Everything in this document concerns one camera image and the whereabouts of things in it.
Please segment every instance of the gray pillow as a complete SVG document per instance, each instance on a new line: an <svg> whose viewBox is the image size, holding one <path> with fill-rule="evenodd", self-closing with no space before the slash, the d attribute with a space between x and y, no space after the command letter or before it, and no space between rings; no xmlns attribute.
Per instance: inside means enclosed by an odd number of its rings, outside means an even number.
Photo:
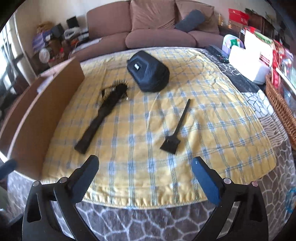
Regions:
<svg viewBox="0 0 296 241"><path fill-rule="evenodd" d="M201 11L192 10L183 20L175 25L175 28L188 33L205 21L205 16Z"/></svg>

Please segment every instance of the wicker basket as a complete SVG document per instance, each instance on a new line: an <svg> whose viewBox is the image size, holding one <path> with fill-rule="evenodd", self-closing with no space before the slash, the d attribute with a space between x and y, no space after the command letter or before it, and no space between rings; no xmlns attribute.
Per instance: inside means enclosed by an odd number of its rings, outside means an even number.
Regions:
<svg viewBox="0 0 296 241"><path fill-rule="evenodd" d="M296 150L296 118L284 98L271 83L270 75L266 76L266 96L288 133L292 148Z"/></svg>

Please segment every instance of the sofa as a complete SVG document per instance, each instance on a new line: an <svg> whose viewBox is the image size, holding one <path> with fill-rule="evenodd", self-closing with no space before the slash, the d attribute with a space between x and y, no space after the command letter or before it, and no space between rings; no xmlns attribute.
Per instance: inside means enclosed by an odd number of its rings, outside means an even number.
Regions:
<svg viewBox="0 0 296 241"><path fill-rule="evenodd" d="M185 33L175 24L197 9L205 22ZM90 40L94 44L70 55L82 62L91 58L145 47L222 47L214 7L191 0L131 0L106 4L87 15Z"/></svg>

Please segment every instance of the gray blanket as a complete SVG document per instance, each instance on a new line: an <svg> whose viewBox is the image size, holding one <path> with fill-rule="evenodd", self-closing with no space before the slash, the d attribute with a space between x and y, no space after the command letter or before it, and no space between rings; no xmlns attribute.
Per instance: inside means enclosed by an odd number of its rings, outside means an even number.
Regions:
<svg viewBox="0 0 296 241"><path fill-rule="evenodd" d="M267 97L257 85L245 79L231 65L222 64L206 50L199 50L228 76L233 85L248 101L265 129L277 158L274 170L258 180L268 215L269 239L272 240L282 229L289 213L286 210L286 194L296 184L293 154L288 136L274 113ZM8 179L10 207L9 219L24 211L32 181L17 173ZM227 233L235 216L235 204L220 233ZM86 202L77 204L83 219L99 240L188 240L191 241L205 224L215 206L208 201L192 205L158 210L127 210L94 205ZM72 236L56 204L54 210L59 223L68 236Z"/></svg>

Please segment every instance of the hair brush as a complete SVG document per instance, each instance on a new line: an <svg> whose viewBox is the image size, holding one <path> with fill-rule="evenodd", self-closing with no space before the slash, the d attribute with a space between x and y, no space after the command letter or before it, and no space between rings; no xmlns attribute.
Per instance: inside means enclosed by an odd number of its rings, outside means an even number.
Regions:
<svg viewBox="0 0 296 241"><path fill-rule="evenodd" d="M98 116L93 119L90 126L87 128L85 133L83 134L80 141L77 143L77 145L74 147L74 149L81 154L85 154L87 149L89 148L89 145L96 134L98 128L102 124L103 120L106 116L108 116L112 110L114 109L115 105L124 97L127 96L127 83L123 80L117 81L112 86L112 91L109 93L109 95L103 96L102 104L98 110Z"/></svg>

